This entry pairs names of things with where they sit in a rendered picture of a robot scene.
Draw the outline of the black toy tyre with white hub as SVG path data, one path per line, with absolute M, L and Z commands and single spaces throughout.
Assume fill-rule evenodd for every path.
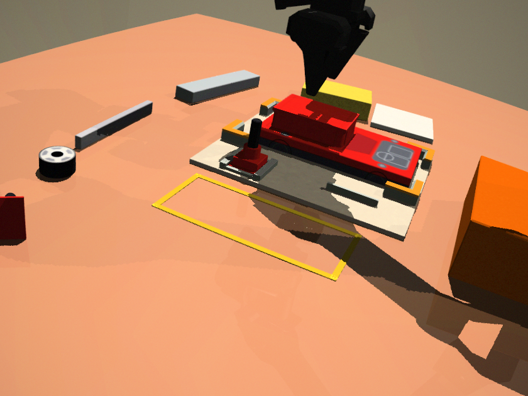
M 39 152 L 39 171 L 51 179 L 63 179 L 76 171 L 76 153 L 67 146 L 50 146 Z

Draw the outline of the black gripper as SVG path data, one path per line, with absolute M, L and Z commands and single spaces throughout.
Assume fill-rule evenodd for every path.
M 291 15 L 286 31 L 302 51 L 310 96 L 319 92 L 327 78 L 337 78 L 375 21 L 365 0 L 322 0 L 321 11 L 316 10 L 307 8 Z

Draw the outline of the white flat rectangular slab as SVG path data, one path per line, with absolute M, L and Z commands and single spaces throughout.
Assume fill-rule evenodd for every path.
M 433 143 L 433 120 L 376 103 L 370 126 Z

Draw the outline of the yellow rectangular outline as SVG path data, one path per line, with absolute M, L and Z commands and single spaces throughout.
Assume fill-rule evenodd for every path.
M 203 179 L 203 180 L 206 180 L 206 181 L 208 181 L 208 182 L 214 183 L 214 184 L 219 185 L 219 186 L 221 186 L 221 187 L 227 188 L 227 189 L 229 189 L 229 190 L 233 190 L 233 191 L 235 191 L 235 192 L 237 192 L 237 193 L 240 193 L 240 194 L 246 195 L 246 196 L 251 197 L 251 198 L 253 198 L 253 199 L 256 199 L 256 200 L 258 200 L 258 201 L 261 201 L 261 202 L 264 202 L 264 203 L 269 204 L 269 205 L 271 205 L 271 206 L 274 206 L 274 207 L 277 207 L 277 208 L 279 208 L 279 209 L 282 209 L 282 210 L 284 210 L 284 211 L 291 212 L 292 214 L 298 215 L 298 216 L 300 216 L 300 217 L 304 217 L 304 218 L 306 218 L 306 219 L 309 219 L 309 220 L 311 220 L 311 221 L 314 221 L 314 222 L 316 222 L 316 223 L 318 223 L 318 224 L 321 224 L 321 225 L 323 225 L 323 226 L 328 226 L 328 227 L 330 227 L 330 228 L 336 229 L 336 230 L 341 231 L 341 232 L 343 232 L 343 233 L 346 233 L 346 234 L 348 234 L 348 235 L 354 236 L 354 239 L 352 240 L 351 244 L 350 244 L 349 247 L 347 248 L 346 252 L 344 253 L 342 259 L 341 259 L 340 262 L 338 263 L 338 265 L 337 265 L 336 269 L 334 270 L 333 274 L 331 275 L 331 274 L 328 274 L 328 273 L 326 273 L 326 272 L 324 272 L 324 271 L 322 271 L 322 270 L 319 270 L 319 269 L 317 269 L 317 268 L 314 268 L 314 267 L 312 267 L 312 266 L 310 266 L 310 265 L 305 265 L 305 264 L 303 264 L 303 263 L 301 263 L 301 262 L 298 262 L 297 260 L 294 260 L 294 259 L 291 259 L 291 258 L 289 258 L 289 257 L 287 257 L 287 256 L 281 255 L 280 253 L 274 252 L 274 251 L 269 250 L 269 249 L 267 249 L 267 248 L 264 248 L 264 247 L 262 247 L 262 246 L 255 245 L 255 244 L 253 244 L 253 243 L 250 243 L 249 241 L 243 240 L 243 239 L 241 239 L 241 238 L 238 238 L 238 237 L 236 237 L 236 236 L 233 236 L 232 234 L 226 233 L 226 232 L 221 231 L 221 230 L 219 230 L 219 229 L 216 229 L 216 228 L 214 228 L 214 227 L 212 227 L 212 226 L 210 226 L 210 225 L 207 225 L 207 224 L 205 224 L 205 223 L 202 223 L 202 222 L 200 222 L 200 221 L 197 221 L 197 220 L 195 220 L 195 219 L 192 219 L 192 218 L 190 218 L 190 217 L 188 217 L 188 216 L 185 216 L 185 215 L 183 215 L 183 214 L 180 214 L 180 213 L 178 213 L 178 212 L 176 212 L 176 211 L 173 211 L 173 210 L 171 210 L 171 209 L 169 209 L 169 208 L 167 208 L 167 207 L 163 207 L 163 206 L 161 206 L 161 204 L 163 204 L 165 201 L 169 200 L 169 198 L 173 197 L 177 192 L 179 192 L 180 190 L 182 190 L 184 187 L 188 186 L 190 183 L 192 183 L 192 182 L 193 182 L 194 180 L 196 180 L 197 178 L 201 178 L 201 179 Z M 303 214 L 303 213 L 301 213 L 301 212 L 295 211 L 295 210 L 290 209 L 290 208 L 288 208 L 288 207 L 285 207 L 285 206 L 282 206 L 282 205 L 280 205 L 280 204 L 274 203 L 274 202 L 272 202 L 272 201 L 266 200 L 266 199 L 264 199 L 264 198 L 258 197 L 258 196 L 256 196 L 256 195 L 253 195 L 253 194 L 251 194 L 251 193 L 248 193 L 248 192 L 245 192 L 245 191 L 243 191 L 243 190 L 237 189 L 237 188 L 232 187 L 232 186 L 230 186 L 230 185 L 226 185 L 226 184 L 224 184 L 224 183 L 222 183 L 222 182 L 218 182 L 217 180 L 210 179 L 210 178 L 205 177 L 205 176 L 203 176 L 203 175 L 201 175 L 201 174 L 198 174 L 198 173 L 196 173 L 195 175 L 191 176 L 191 178 L 187 179 L 185 182 L 183 182 L 182 184 L 180 184 L 179 186 L 177 186 L 174 190 L 172 190 L 171 192 L 169 192 L 167 195 L 163 196 L 163 197 L 162 197 L 159 201 L 157 201 L 156 203 L 153 203 L 152 206 L 157 207 L 157 208 L 159 208 L 159 209 L 161 209 L 161 210 L 163 210 L 163 211 L 165 211 L 165 212 L 171 213 L 171 214 L 173 214 L 173 215 L 175 215 L 175 216 L 178 216 L 178 217 L 180 217 L 180 218 L 182 218 L 182 219 L 185 219 L 186 221 L 189 221 L 189 222 L 192 222 L 192 223 L 197 224 L 197 225 L 199 225 L 199 226 L 202 226 L 203 228 L 206 228 L 206 229 L 208 229 L 208 230 L 210 230 L 210 231 L 212 231 L 212 232 L 214 232 L 214 233 L 216 233 L 216 234 L 219 234 L 219 235 L 221 235 L 221 236 L 224 236 L 224 237 L 226 237 L 226 238 L 229 238 L 229 239 L 231 239 L 231 240 L 233 240 L 233 241 L 236 241 L 236 242 L 242 243 L 242 244 L 244 244 L 244 245 L 250 246 L 250 247 L 252 247 L 252 248 L 254 248 L 254 249 L 256 249 L 256 250 L 262 251 L 262 252 L 264 252 L 264 253 L 266 253 L 266 254 L 272 255 L 272 256 L 274 256 L 274 257 L 276 257 L 276 258 L 279 258 L 279 259 L 281 259 L 281 260 L 283 260 L 283 261 L 286 261 L 286 262 L 288 262 L 288 263 L 291 263 L 291 264 L 293 264 L 293 265 L 295 265 L 295 266 L 297 266 L 297 267 L 304 268 L 304 269 L 306 269 L 306 270 L 308 270 L 308 271 L 314 272 L 314 273 L 316 273 L 316 274 L 318 274 L 318 275 L 321 275 L 321 276 L 323 276 L 323 277 L 327 277 L 327 278 L 329 278 L 329 279 L 331 279 L 331 280 L 334 280 L 334 281 L 337 281 L 337 279 L 338 279 L 340 273 L 341 273 L 342 270 L 344 269 L 344 267 L 345 267 L 345 265 L 347 264 L 347 262 L 348 262 L 350 256 L 352 255 L 353 251 L 355 250 L 355 248 L 356 248 L 356 246 L 357 246 L 357 244 L 358 244 L 360 238 L 362 237 L 362 235 L 360 235 L 360 234 L 354 233 L 354 232 L 352 232 L 352 231 L 348 231 L 347 229 L 341 228 L 341 227 L 336 226 L 336 225 L 334 225 L 334 224 L 326 223 L 326 222 L 321 221 L 321 220 L 319 220 L 319 219 L 316 219 L 316 218 L 314 218 L 314 217 L 312 217 L 312 216 L 308 216 L 308 215 Z

